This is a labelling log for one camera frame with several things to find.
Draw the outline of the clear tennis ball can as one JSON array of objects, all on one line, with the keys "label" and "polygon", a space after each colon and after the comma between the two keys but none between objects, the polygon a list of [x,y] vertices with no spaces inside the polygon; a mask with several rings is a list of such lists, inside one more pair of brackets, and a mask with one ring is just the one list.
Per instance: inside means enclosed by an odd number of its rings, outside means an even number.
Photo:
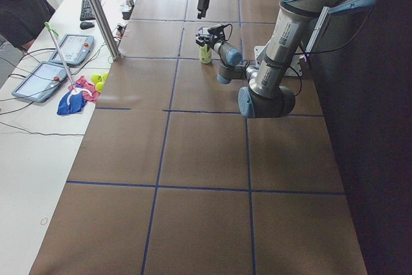
[{"label": "clear tennis ball can", "polygon": [[199,59],[204,64],[210,63],[212,61],[211,50],[207,50],[205,46],[200,46]]}]

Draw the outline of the tennis ball on desk right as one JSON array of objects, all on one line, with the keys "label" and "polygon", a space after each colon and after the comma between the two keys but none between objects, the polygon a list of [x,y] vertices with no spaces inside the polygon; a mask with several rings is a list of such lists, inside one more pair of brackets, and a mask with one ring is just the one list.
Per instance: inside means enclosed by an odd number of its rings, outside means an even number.
[{"label": "tennis ball on desk right", "polygon": [[108,75],[109,75],[109,72],[108,72],[108,71],[102,74],[102,82],[103,82],[103,83],[106,82],[106,80],[107,80],[107,78],[108,78]]}]

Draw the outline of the tennis ball on desk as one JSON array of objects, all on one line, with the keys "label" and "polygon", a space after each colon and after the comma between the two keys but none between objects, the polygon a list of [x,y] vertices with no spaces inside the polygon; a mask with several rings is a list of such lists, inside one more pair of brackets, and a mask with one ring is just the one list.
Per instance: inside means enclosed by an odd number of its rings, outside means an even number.
[{"label": "tennis ball on desk", "polygon": [[97,84],[97,83],[99,83],[99,82],[102,82],[102,76],[101,76],[101,74],[93,73],[93,74],[91,75],[91,81],[92,81],[93,84]]},{"label": "tennis ball on desk", "polygon": [[101,93],[104,88],[104,82],[100,81],[95,84],[95,89],[97,92]]},{"label": "tennis ball on desk", "polygon": [[109,72],[108,72],[108,71],[102,74],[102,82],[103,82],[103,83],[106,82],[106,80],[107,80],[107,78],[108,78],[108,75],[109,75]]}]

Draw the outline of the tennis ball on desk lower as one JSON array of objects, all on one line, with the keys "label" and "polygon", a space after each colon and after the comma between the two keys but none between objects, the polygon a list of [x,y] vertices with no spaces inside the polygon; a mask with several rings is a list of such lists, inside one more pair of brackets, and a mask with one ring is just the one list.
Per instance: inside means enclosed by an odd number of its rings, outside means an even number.
[{"label": "tennis ball on desk lower", "polygon": [[97,92],[101,93],[104,88],[104,82],[100,81],[95,84],[95,89]]}]

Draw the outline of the tennis ball on desk left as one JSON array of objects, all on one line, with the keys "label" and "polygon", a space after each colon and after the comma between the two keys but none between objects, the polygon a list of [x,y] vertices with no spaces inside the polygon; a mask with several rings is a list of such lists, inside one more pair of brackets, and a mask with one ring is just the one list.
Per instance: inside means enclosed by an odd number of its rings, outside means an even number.
[{"label": "tennis ball on desk left", "polygon": [[92,81],[93,84],[97,84],[97,83],[99,83],[99,82],[102,82],[102,76],[101,76],[101,74],[93,73],[93,74],[91,75],[91,81]]}]

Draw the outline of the black keyboard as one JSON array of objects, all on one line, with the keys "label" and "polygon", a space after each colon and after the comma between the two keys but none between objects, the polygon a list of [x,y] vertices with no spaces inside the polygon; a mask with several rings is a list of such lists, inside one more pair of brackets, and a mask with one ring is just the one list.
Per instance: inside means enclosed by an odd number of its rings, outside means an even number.
[{"label": "black keyboard", "polygon": [[80,10],[80,21],[92,21],[95,20],[93,9],[89,0],[82,0]]}]

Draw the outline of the black computer mouse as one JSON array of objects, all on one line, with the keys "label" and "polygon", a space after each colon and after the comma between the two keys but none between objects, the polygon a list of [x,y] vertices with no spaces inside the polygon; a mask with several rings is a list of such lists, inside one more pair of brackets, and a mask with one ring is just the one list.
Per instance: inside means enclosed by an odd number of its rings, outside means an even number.
[{"label": "black computer mouse", "polygon": [[81,30],[87,30],[87,29],[93,28],[94,26],[95,24],[91,21],[82,21],[79,27]]}]

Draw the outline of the pink cloth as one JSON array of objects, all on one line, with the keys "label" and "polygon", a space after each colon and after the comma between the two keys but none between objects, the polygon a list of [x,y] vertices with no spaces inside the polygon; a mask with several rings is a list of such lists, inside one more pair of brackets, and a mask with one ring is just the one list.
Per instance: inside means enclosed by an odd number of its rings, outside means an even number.
[{"label": "pink cloth", "polygon": [[75,81],[77,88],[85,89],[86,91],[82,92],[82,96],[86,101],[96,102],[100,93],[96,90],[95,85],[88,81],[85,76],[81,76]]}]

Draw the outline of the far grey teach pendant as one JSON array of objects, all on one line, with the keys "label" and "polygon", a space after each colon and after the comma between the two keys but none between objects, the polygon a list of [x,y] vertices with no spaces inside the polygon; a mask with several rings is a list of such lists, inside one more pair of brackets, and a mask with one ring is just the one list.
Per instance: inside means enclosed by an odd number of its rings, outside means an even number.
[{"label": "far grey teach pendant", "polygon": [[82,64],[94,45],[94,36],[67,33],[60,41],[59,48],[66,64],[78,66]]}]

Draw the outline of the grey teach pendant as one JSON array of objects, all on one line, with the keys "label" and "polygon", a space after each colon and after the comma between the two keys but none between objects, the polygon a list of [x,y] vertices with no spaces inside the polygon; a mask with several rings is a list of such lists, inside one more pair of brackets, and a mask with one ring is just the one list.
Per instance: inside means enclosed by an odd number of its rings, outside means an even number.
[{"label": "grey teach pendant", "polygon": [[40,62],[13,90],[14,97],[43,103],[48,100],[67,77],[63,65]]},{"label": "grey teach pendant", "polygon": [[94,36],[67,33],[60,41],[59,48],[66,64],[78,66],[82,64],[94,45]]}]

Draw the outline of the blue cloth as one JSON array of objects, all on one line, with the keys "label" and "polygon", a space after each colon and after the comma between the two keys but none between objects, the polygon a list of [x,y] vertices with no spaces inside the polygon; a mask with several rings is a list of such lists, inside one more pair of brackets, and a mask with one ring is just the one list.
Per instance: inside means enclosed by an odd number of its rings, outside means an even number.
[{"label": "blue cloth", "polygon": [[70,115],[82,111],[86,105],[86,99],[82,93],[67,92],[60,100],[57,114],[58,115]]}]

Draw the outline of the near grey teach pendant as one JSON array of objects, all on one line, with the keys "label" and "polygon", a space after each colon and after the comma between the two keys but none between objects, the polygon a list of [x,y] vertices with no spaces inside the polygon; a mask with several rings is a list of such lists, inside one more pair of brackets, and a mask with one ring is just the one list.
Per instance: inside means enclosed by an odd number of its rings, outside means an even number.
[{"label": "near grey teach pendant", "polygon": [[67,77],[63,65],[40,62],[13,90],[14,97],[43,103],[48,100]]}]

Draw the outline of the person in black shirt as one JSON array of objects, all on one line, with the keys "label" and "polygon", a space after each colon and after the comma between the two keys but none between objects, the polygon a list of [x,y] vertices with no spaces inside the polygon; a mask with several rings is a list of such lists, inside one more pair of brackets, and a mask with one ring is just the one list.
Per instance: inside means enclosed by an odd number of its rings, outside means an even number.
[{"label": "person in black shirt", "polygon": [[54,13],[47,0],[1,0],[1,35],[27,51]]}]

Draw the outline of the aluminium frame post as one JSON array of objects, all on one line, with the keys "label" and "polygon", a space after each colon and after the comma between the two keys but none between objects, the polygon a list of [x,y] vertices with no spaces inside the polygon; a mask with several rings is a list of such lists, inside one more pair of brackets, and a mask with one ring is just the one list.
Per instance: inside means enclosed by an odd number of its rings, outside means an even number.
[{"label": "aluminium frame post", "polygon": [[111,58],[113,61],[116,61],[120,58],[120,52],[114,40],[111,28],[109,26],[100,0],[89,0],[89,3],[91,5],[91,8],[93,9],[95,19],[97,21],[104,42],[106,43],[106,46],[110,52]]}]

